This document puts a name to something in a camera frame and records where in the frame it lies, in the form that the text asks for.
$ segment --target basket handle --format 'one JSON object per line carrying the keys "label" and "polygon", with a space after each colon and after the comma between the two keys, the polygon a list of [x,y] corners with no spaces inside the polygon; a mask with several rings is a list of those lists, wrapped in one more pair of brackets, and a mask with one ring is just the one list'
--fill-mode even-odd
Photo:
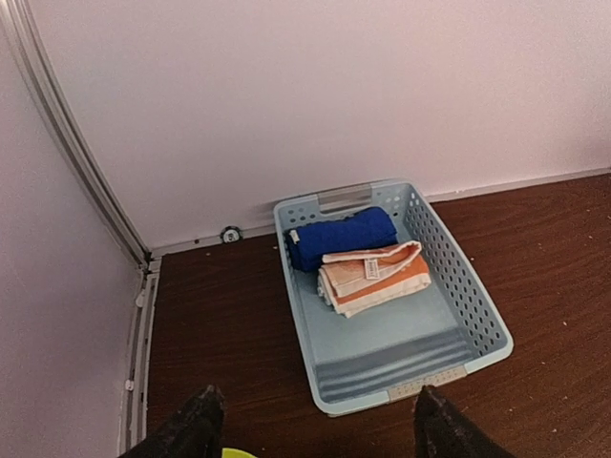
{"label": "basket handle", "polygon": [[369,184],[355,184],[318,193],[318,206],[323,215],[369,207],[373,202]]}

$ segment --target blue towel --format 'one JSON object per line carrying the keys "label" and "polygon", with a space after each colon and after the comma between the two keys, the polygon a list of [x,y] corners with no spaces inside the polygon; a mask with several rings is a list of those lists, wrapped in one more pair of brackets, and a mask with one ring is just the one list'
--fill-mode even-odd
{"label": "blue towel", "polygon": [[351,218],[323,221],[298,227],[298,240],[286,235],[293,267],[305,272],[317,270],[323,255],[353,250],[369,250],[394,245],[397,231],[387,213],[371,207]]}

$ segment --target brown floor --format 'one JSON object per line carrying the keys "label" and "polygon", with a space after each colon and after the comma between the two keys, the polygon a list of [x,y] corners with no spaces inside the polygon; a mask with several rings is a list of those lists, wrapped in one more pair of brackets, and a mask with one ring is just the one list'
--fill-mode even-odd
{"label": "brown floor", "polygon": [[[516,341],[509,359],[442,391],[517,456],[611,456],[611,175],[434,207]],[[333,419],[312,403],[275,245],[163,259],[149,427],[214,383],[227,447],[412,457],[412,400]]]}

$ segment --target light blue basket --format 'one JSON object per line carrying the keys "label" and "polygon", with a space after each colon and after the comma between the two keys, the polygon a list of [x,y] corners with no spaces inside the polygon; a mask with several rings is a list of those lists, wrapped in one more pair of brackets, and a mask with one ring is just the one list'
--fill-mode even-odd
{"label": "light blue basket", "polygon": [[[294,270],[290,229],[379,206],[399,241],[416,239],[431,269],[424,291],[337,315],[317,295],[316,274]],[[443,385],[507,358],[514,342],[448,228],[404,180],[384,180],[285,200],[274,209],[286,289],[314,402],[343,415]]]}

